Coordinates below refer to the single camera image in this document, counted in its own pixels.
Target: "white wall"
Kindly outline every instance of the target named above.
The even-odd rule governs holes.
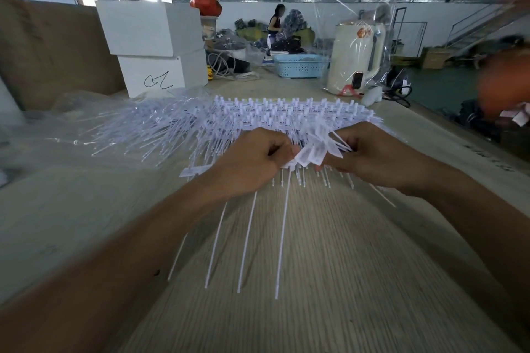
[[[276,3],[267,2],[242,3],[221,1],[221,4],[222,14],[217,20],[218,30],[221,28],[234,29],[234,22],[240,18],[245,21],[255,18],[262,22],[268,22],[270,17],[274,14],[274,9],[276,7]],[[348,3],[346,7],[339,3],[285,2],[284,4],[287,11],[290,9],[300,10],[304,19],[308,22],[308,25],[315,31],[317,37],[323,38],[333,36],[333,28],[340,20],[356,16],[361,9],[373,10],[377,7],[376,3]],[[449,36],[454,23],[464,19],[468,15],[484,8],[485,6],[487,5],[478,3],[428,2],[398,3],[396,8],[407,8],[404,18],[404,21],[406,22],[427,22],[427,28],[421,46],[438,46],[443,45],[447,41],[447,37]],[[486,12],[494,10],[497,7],[497,5],[491,5],[485,8],[483,13],[486,14]],[[316,18],[317,12],[320,15],[319,20]],[[530,36],[529,28],[530,26],[525,25],[524,23],[514,23],[512,26],[509,26],[502,31],[503,35],[505,35],[505,32],[513,34],[519,30],[525,30],[525,33]],[[416,40],[418,29],[419,26],[403,26],[400,38],[403,39],[406,47],[408,46],[407,55],[415,55],[419,49],[420,40]]]

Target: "wooden table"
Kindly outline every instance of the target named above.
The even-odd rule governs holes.
[[[332,98],[317,80],[213,81],[238,98]],[[473,176],[530,213],[518,170],[395,102],[377,115],[413,147]],[[182,185],[174,170],[50,167],[0,190],[3,300],[120,228]],[[285,185],[258,191],[243,287],[237,281],[253,196],[229,201],[208,289],[222,207],[189,233],[168,268],[131,307],[108,351],[510,352],[528,334],[476,254],[426,202],[338,173],[331,188],[306,173],[289,190],[279,299],[274,299]]]

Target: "concrete floor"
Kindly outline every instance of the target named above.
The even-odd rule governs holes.
[[[446,108],[455,113],[460,104],[477,97],[476,83],[480,72],[468,68],[441,70],[406,69],[412,81],[410,100],[426,108]]]

